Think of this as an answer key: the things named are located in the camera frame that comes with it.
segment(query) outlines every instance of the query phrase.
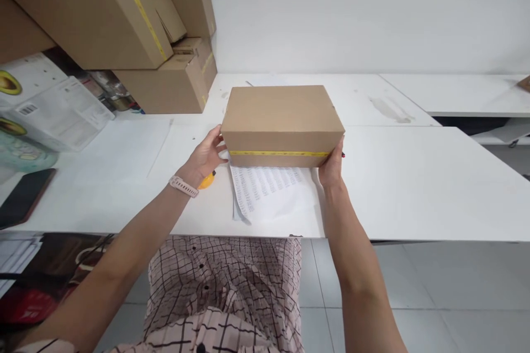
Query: pink watch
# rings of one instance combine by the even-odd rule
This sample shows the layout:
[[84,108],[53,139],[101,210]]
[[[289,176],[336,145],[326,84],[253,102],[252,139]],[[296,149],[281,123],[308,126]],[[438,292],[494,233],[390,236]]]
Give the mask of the pink watch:
[[186,193],[191,198],[195,198],[199,194],[199,191],[197,189],[192,188],[190,185],[184,182],[184,180],[181,177],[176,176],[176,175],[172,176],[169,179],[169,185],[172,188],[178,189],[181,192]]

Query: pink patterned clothing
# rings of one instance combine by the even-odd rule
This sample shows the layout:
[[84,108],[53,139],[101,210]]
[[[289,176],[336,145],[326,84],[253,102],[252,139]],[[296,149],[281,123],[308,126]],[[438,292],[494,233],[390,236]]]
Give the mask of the pink patterned clothing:
[[[112,353],[303,353],[300,269],[299,239],[169,237],[149,264],[143,341]],[[56,340],[19,351],[76,349]]]

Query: white plastic container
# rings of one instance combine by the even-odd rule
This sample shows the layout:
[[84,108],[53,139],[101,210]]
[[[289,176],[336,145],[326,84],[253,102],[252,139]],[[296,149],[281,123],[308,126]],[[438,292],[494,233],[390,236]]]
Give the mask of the white plastic container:
[[17,106],[67,78],[42,53],[0,65],[0,107]]
[[82,150],[115,118],[75,77],[0,109],[0,129],[26,135],[57,152]]

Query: smartphone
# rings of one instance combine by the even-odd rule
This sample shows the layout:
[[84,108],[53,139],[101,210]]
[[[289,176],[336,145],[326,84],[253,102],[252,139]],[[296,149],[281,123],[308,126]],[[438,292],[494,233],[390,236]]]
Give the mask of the smartphone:
[[49,168],[24,175],[0,207],[0,229],[26,222],[57,170]]

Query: yellow packing tape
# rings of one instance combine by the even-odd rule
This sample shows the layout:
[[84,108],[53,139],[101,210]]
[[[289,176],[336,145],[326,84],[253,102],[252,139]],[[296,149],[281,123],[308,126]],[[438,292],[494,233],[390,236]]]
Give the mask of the yellow packing tape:
[[160,44],[160,40],[158,39],[155,33],[155,30],[153,29],[153,25],[151,25],[151,22],[149,21],[149,18],[147,17],[147,14],[145,13],[144,6],[142,6],[142,3],[140,2],[140,0],[134,0],[134,2],[138,6],[138,10],[140,11],[140,14],[142,14],[142,17],[144,18],[144,21],[147,24],[147,27],[149,28],[151,35],[153,36],[155,44],[158,47],[158,50],[160,51],[160,54],[162,54],[164,61],[167,61],[166,53],[164,52],[164,49],[162,48],[162,44]]
[[310,156],[327,157],[329,152],[270,152],[270,151],[229,151],[231,156]]
[[213,58],[214,58],[214,53],[211,52],[210,55],[208,55],[208,58],[206,59],[206,62],[204,63],[203,70],[202,70],[203,74],[204,74],[204,72],[206,72],[206,68],[208,67],[208,65],[210,64],[210,62],[212,61]]

